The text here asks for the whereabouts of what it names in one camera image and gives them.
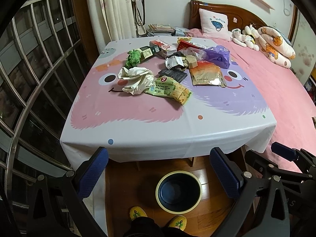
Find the white paper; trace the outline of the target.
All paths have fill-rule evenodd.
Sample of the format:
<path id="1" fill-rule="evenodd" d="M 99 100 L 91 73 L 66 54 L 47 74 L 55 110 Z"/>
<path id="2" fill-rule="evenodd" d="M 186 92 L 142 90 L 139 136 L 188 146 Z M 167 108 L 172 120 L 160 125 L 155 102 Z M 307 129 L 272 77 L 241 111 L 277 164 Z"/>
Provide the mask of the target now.
<path id="1" fill-rule="evenodd" d="M 154 84 L 153 72 L 146 67 L 122 67 L 118 73 L 119 80 L 127 81 L 122 91 L 131 95 L 140 95 Z"/>

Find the orange gold foil bag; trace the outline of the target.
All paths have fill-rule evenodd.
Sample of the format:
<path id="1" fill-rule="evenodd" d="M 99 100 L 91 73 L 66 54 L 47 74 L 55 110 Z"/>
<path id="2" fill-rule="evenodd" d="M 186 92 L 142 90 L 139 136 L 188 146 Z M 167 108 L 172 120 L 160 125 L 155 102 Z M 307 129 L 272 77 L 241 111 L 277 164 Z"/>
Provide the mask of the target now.
<path id="1" fill-rule="evenodd" d="M 193 86 L 209 85 L 222 88 L 227 86 L 221 68 L 214 63 L 198 62 L 196 67 L 189 69 L 189 72 Z"/>

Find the green snack bag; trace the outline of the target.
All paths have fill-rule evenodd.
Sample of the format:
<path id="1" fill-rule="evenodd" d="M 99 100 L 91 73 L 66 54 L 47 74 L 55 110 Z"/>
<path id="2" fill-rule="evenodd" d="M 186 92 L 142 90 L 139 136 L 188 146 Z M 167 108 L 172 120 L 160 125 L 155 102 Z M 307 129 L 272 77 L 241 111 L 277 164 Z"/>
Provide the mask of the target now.
<path id="1" fill-rule="evenodd" d="M 153 86 L 146 90 L 146 93 L 158 97 L 172 98 L 181 105 L 184 105 L 191 96 L 189 89 L 169 76 L 156 79 Z"/>

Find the black packet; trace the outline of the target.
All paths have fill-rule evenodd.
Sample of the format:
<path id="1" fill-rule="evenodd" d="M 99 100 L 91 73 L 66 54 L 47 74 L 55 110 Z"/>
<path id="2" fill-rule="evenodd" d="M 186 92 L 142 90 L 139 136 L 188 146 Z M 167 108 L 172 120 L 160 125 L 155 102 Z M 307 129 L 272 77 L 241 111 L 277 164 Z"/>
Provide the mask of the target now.
<path id="1" fill-rule="evenodd" d="M 181 83 L 187 77 L 187 73 L 172 69 L 163 69 L 159 71 L 158 75 L 171 77 L 178 83 Z"/>

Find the green wrapper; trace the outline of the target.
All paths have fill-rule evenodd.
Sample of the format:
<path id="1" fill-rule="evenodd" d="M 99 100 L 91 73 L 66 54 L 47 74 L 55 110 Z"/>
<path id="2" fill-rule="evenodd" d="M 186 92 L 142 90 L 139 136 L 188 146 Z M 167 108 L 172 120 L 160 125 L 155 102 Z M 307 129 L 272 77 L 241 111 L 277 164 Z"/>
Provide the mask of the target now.
<path id="1" fill-rule="evenodd" d="M 127 52 L 128 57 L 125 62 L 125 68 L 131 69 L 140 64 L 141 52 L 138 49 L 133 49 Z"/>

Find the small tan box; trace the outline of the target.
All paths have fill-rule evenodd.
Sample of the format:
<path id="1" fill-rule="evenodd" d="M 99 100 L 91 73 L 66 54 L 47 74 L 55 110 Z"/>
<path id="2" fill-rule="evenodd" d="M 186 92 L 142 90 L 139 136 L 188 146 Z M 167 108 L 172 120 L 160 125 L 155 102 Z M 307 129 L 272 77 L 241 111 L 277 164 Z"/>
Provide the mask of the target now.
<path id="1" fill-rule="evenodd" d="M 188 64 L 189 69 L 194 69 L 195 67 L 198 66 L 198 61 L 197 61 L 195 56 L 187 55 L 186 60 L 187 60 L 187 64 Z"/>

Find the purple plastic bag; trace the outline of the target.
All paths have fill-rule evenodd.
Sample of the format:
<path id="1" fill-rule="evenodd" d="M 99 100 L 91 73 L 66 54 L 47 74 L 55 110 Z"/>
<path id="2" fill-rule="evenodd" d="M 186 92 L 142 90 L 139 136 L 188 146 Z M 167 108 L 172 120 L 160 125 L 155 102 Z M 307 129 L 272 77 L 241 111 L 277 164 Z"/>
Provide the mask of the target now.
<path id="1" fill-rule="evenodd" d="M 214 63 L 222 69 L 228 69 L 230 66 L 230 51 L 222 46 L 209 47 L 204 49 L 206 53 L 205 60 Z"/>

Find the clear plastic bottle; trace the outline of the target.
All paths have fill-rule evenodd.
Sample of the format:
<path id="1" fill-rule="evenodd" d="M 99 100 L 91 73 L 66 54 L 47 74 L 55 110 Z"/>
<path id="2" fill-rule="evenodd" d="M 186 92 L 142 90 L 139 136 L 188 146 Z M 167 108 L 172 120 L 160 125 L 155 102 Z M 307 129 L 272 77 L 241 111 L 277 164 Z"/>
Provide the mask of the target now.
<path id="1" fill-rule="evenodd" d="M 204 50 L 198 49 L 198 48 L 183 48 L 180 50 L 180 52 L 184 56 L 194 56 L 197 61 L 203 61 L 207 58 L 207 54 Z"/>

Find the silver foil wrapper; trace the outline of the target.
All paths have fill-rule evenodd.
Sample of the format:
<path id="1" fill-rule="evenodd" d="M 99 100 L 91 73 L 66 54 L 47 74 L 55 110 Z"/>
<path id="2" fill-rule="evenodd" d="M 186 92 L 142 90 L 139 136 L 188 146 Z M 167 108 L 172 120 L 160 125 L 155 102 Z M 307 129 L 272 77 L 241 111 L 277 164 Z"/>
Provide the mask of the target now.
<path id="1" fill-rule="evenodd" d="M 186 56 L 171 56 L 165 60 L 165 66 L 169 70 L 185 71 L 189 67 Z"/>

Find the small green tea box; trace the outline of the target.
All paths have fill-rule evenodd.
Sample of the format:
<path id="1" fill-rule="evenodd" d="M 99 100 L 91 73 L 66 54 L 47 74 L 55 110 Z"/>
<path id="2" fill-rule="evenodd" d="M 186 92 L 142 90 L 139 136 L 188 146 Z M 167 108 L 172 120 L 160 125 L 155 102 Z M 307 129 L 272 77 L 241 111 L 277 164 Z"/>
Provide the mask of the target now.
<path id="1" fill-rule="evenodd" d="M 149 46 L 144 46 L 138 49 L 140 51 L 140 61 L 145 61 L 151 58 L 154 54 Z"/>

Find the red white carton box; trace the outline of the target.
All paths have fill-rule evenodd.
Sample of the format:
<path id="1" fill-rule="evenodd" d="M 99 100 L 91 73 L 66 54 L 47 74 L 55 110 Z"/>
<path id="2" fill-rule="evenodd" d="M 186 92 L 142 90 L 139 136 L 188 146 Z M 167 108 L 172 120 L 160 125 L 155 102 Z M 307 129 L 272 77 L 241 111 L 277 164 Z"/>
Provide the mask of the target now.
<path id="1" fill-rule="evenodd" d="M 159 47 L 159 52 L 157 52 L 157 54 L 164 59 L 166 59 L 168 56 L 174 54 L 177 51 L 177 48 L 174 45 L 165 43 L 162 40 L 151 40 L 150 47 L 155 46 Z"/>

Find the white purple carton box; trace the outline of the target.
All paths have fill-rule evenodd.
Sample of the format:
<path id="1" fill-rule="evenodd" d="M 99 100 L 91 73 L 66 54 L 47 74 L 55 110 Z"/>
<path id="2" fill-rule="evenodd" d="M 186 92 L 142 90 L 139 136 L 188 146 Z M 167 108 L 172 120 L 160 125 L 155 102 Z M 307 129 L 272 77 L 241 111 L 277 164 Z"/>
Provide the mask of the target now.
<path id="1" fill-rule="evenodd" d="M 203 45 L 203 44 L 199 44 L 199 43 L 195 43 L 195 42 L 191 42 L 191 41 L 190 41 L 190 44 L 198 47 L 199 49 L 209 49 L 209 48 L 212 47 L 212 46 L 209 46 L 209 45 Z"/>

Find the red cardboard box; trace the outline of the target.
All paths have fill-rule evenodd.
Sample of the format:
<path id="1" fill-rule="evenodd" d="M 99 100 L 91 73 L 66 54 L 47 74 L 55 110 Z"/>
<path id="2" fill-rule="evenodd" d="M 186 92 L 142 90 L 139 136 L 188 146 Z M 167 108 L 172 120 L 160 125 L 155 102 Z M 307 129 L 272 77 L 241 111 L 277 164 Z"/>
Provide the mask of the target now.
<path id="1" fill-rule="evenodd" d="M 187 41 L 184 41 L 184 40 L 180 40 L 179 44 L 178 44 L 178 47 L 177 47 L 177 51 L 180 51 L 180 50 L 183 50 L 183 49 L 187 49 L 187 48 L 199 48 L 197 47 L 196 45 L 194 44 L 191 44 Z"/>

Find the yellow wrapper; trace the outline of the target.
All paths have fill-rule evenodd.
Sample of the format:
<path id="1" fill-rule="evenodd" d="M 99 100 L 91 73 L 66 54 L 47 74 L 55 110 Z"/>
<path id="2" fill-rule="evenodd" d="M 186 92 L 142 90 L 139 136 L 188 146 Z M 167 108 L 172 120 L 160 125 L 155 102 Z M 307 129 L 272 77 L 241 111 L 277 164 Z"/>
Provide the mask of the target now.
<path id="1" fill-rule="evenodd" d="M 181 41 L 185 41 L 185 42 L 189 42 L 190 40 L 192 40 L 191 37 L 178 37 L 177 38 L 177 43 L 180 43 Z"/>

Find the dark blue trash bin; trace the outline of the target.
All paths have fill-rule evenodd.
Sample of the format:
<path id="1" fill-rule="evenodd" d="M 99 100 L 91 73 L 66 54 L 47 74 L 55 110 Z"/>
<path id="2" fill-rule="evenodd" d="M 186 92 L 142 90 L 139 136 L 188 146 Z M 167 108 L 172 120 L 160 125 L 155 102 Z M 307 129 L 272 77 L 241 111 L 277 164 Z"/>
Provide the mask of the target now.
<path id="1" fill-rule="evenodd" d="M 195 209 L 201 201 L 199 179 L 187 171 L 173 171 L 163 176 L 155 189 L 158 205 L 171 214 L 184 214 Z"/>

